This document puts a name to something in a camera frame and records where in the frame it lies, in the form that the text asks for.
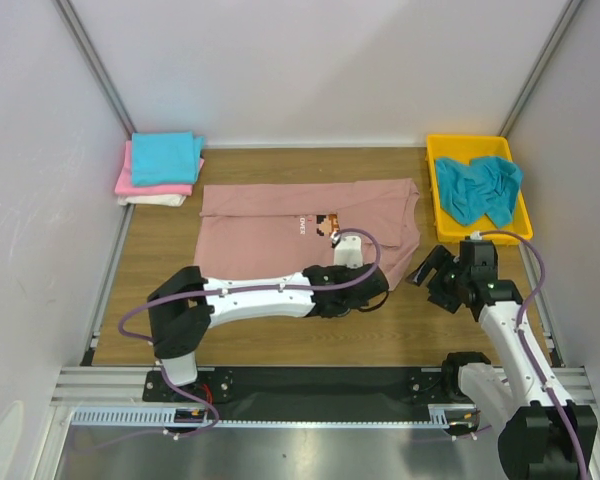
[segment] t-shirt print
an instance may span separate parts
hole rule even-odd
[[[302,215],[299,217],[300,235],[320,235],[331,237],[331,234],[340,230],[338,215],[329,213],[325,215]]]

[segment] white towel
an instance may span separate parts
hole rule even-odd
[[[164,205],[166,207],[179,207],[187,198],[185,195],[164,194],[164,195],[137,195],[129,197],[118,197],[118,205],[128,205],[129,203],[145,205]]]

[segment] cloth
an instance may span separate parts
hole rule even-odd
[[[118,197],[118,205],[130,203],[145,205],[164,205],[166,207],[179,207],[187,198],[186,195],[164,194],[164,195],[136,195]]]
[[[204,137],[186,133],[134,133],[131,184],[150,187],[196,183]]]
[[[436,159],[440,205],[456,222],[469,226],[486,214],[503,228],[513,221],[522,170],[501,157],[480,157],[469,165]]]
[[[167,185],[155,185],[153,187],[134,187],[131,183],[131,142],[125,143],[124,147],[124,164],[122,165],[122,171],[118,177],[116,183],[115,192],[116,195],[120,196],[138,196],[138,195],[164,195],[164,194],[177,194],[177,195],[191,195],[193,186],[190,184],[167,184]],[[200,159],[200,166],[204,163],[203,159]]]
[[[195,265],[229,280],[284,276],[311,265],[333,265],[330,233],[358,227],[382,246],[380,268],[393,290],[420,233],[413,180],[312,185],[210,185],[204,189]],[[365,263],[375,258],[362,238]]]

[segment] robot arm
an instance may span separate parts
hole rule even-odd
[[[284,277],[243,281],[203,278],[198,267],[185,267],[148,300],[184,292],[200,291],[201,295],[195,297],[195,305],[189,303],[194,299],[182,299],[149,309],[154,354],[174,385],[195,382],[198,376],[195,350],[208,329],[256,317],[346,315],[352,309],[366,307],[373,297],[388,292],[384,274],[375,269],[366,279],[348,288],[329,289],[329,286],[362,279],[371,267],[371,264],[357,268],[315,265]],[[204,295],[203,292],[220,293]]]
[[[422,285],[432,270],[436,273],[427,284],[429,300],[451,313],[461,304],[470,308],[502,361],[506,384],[483,354],[450,354],[443,364],[443,382],[458,396],[469,397],[489,421],[507,476],[577,478],[575,447],[558,405],[576,432],[587,467],[597,431],[595,415],[590,406],[575,405],[556,379],[526,314],[518,319],[522,298],[513,282],[498,279],[493,243],[462,241],[457,258],[438,246],[407,280]]]

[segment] stacked towels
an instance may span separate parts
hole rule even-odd
[[[204,137],[186,133],[134,133],[125,144],[116,183],[118,203],[179,207],[193,192],[204,160]]]

